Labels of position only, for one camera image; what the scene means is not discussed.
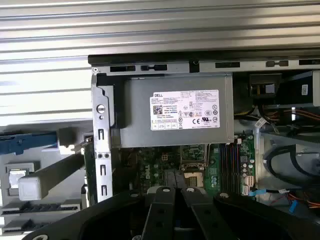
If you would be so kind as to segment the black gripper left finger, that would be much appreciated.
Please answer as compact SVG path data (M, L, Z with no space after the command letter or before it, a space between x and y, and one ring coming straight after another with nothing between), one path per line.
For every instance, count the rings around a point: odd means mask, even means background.
M118 193L39 228L26 240L171 240L176 188L158 186L148 195Z

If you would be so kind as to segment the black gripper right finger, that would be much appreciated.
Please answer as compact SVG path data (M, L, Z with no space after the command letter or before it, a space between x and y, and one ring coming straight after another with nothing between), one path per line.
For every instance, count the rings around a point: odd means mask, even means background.
M210 197L203 188L188 186L176 172L180 190L196 226L193 240L318 240L319 224L298 218L246 196L223 192Z

